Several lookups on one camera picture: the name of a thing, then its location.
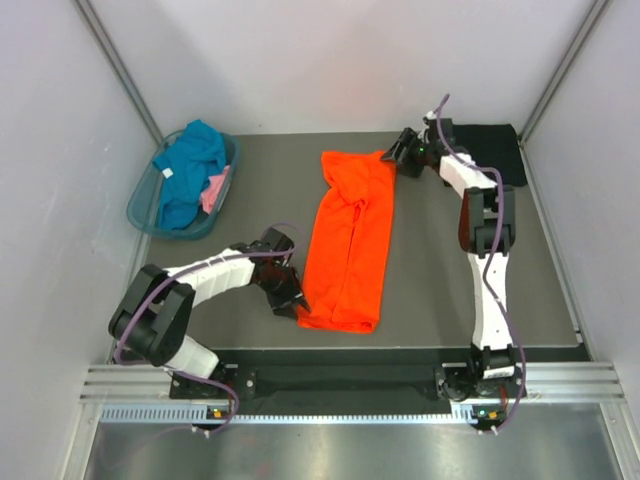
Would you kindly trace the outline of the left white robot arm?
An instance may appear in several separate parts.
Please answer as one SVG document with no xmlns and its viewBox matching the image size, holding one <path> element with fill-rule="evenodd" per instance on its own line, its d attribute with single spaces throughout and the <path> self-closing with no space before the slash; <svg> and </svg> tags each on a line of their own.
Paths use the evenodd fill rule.
<svg viewBox="0 0 640 480">
<path fill-rule="evenodd" d="M 192 378 L 205 396 L 226 387 L 216 353 L 187 334 L 192 311 L 228 291 L 256 286 L 276 316 L 311 311 L 291 258 L 295 242 L 278 223 L 259 239 L 235 243 L 220 253 L 182 267 L 143 266 L 126 290 L 108 326 L 116 341 L 116 362 L 166 368 Z"/>
</svg>

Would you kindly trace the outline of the orange t shirt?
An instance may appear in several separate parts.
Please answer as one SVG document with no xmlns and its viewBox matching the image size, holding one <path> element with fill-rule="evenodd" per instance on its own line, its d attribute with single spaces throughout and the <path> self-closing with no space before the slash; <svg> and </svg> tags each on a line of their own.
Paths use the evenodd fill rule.
<svg viewBox="0 0 640 480">
<path fill-rule="evenodd" d="M 396 167 L 383 153 L 326 151 L 328 191 L 313 227 L 303 274 L 310 305 L 302 328 L 371 334 L 380 321 L 394 218 Z"/>
</svg>

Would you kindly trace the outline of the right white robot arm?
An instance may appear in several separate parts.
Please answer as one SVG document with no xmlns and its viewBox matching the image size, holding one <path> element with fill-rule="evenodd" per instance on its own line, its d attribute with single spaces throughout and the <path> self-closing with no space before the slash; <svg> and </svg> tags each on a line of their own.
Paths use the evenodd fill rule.
<svg viewBox="0 0 640 480">
<path fill-rule="evenodd" d="M 487 396 L 516 373 L 514 340 L 507 315 L 506 277 L 515 244 L 515 193 L 493 167 L 480 167 L 455 144 L 453 123 L 428 113 L 425 127 L 405 128 L 381 160 L 410 178 L 428 167 L 461 200 L 458 243 L 473 278 L 475 325 L 466 380 Z"/>
</svg>

